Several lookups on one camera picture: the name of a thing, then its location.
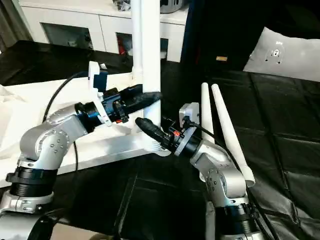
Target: window curtain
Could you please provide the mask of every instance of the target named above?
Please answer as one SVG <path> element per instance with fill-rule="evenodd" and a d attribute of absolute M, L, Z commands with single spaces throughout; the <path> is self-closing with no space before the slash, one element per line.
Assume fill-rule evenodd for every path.
<path fill-rule="evenodd" d="M 19 40 L 32 41 L 32 38 L 12 0 L 1 0 L 0 51 L 4 52 Z"/>

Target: cabinet door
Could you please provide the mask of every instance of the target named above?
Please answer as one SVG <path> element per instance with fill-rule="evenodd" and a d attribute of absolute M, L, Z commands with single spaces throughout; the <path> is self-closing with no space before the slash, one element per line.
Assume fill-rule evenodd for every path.
<path fill-rule="evenodd" d="M 106 51 L 99 15 L 36 7 L 22 9 L 35 42 L 50 43 L 42 24 L 73 26 L 88 29 L 93 49 Z"/>
<path fill-rule="evenodd" d="M 132 35 L 131 18 L 100 16 L 100 22 L 106 51 L 118 54 L 117 33 Z M 167 60 L 180 62 L 185 26 L 161 22 L 160 31 L 160 37 L 168 39 Z"/>

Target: white tube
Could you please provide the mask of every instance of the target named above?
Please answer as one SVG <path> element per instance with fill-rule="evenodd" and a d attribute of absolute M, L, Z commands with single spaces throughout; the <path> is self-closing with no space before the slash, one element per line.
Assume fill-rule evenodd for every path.
<path fill-rule="evenodd" d="M 160 4 L 158 0 L 141 0 L 141 32 L 143 92 L 160 91 Z M 145 108 L 143 116 L 160 126 L 160 101 Z M 149 152 L 161 149 L 160 144 L 150 137 L 145 137 L 144 144 L 145 150 Z"/>
<path fill-rule="evenodd" d="M 214 125 L 212 122 L 211 105 L 209 96 L 208 83 L 201 84 L 201 126 L 207 129 L 210 133 L 214 133 Z M 205 132 L 202 132 L 202 138 L 212 143 L 215 143 L 215 139 Z"/>
<path fill-rule="evenodd" d="M 131 19 L 132 19 L 132 49 L 133 49 L 133 67 L 132 76 L 135 84 L 143 83 L 143 65 L 142 65 L 142 19 L 141 19 L 141 0 L 131 1 Z"/>
<path fill-rule="evenodd" d="M 252 187 L 253 185 L 255 185 L 256 180 L 255 180 L 254 174 L 252 173 L 251 168 L 248 167 L 246 163 L 244 153 L 242 152 L 240 143 L 236 135 L 236 131 L 231 122 L 228 110 L 226 108 L 224 99 L 219 89 L 219 86 L 217 84 L 213 84 L 211 88 L 212 88 L 214 102 L 218 112 L 226 147 L 230 150 L 236 162 L 238 163 L 247 186 Z"/>

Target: white cabinet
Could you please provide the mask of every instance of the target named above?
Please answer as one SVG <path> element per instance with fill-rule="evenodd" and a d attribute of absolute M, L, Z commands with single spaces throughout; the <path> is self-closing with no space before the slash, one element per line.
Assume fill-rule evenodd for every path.
<path fill-rule="evenodd" d="M 118 11 L 112 0 L 20 0 L 19 4 L 35 42 L 60 44 L 59 39 L 68 37 L 66 32 L 78 27 L 82 34 L 84 29 L 89 33 L 93 50 L 119 53 L 117 33 L 132 34 L 131 12 Z M 160 37 L 168 40 L 169 61 L 180 62 L 187 16 L 188 7 L 160 15 Z"/>
<path fill-rule="evenodd" d="M 94 50 L 106 51 L 99 16 L 96 14 L 36 7 L 22 7 L 35 42 L 50 43 L 43 24 L 86 28 Z"/>
<path fill-rule="evenodd" d="M 100 16 L 100 22 L 106 51 L 119 53 L 117 33 L 132 34 L 131 18 Z M 161 22 L 160 31 L 160 37 L 168 39 L 167 60 L 180 62 L 185 26 Z"/>

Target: black surface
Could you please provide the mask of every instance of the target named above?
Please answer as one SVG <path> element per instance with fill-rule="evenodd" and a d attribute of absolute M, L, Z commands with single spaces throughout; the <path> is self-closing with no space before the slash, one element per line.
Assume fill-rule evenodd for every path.
<path fill-rule="evenodd" d="M 0 84 L 67 78 L 89 60 L 107 62 L 110 73 L 132 67 L 116 54 L 19 42 L 0 55 Z M 202 82 L 219 84 L 255 175 L 252 192 L 280 239 L 320 239 L 320 83 L 232 71 L 201 76 L 172 62 L 161 74 L 162 114 L 174 119 L 184 103 L 200 101 Z M 214 104 L 212 114 L 222 140 Z M 57 177 L 55 208 L 72 204 L 72 179 Z M 204 239 L 204 189 L 188 159 L 149 154 L 81 170 L 67 218 L 132 240 Z"/>

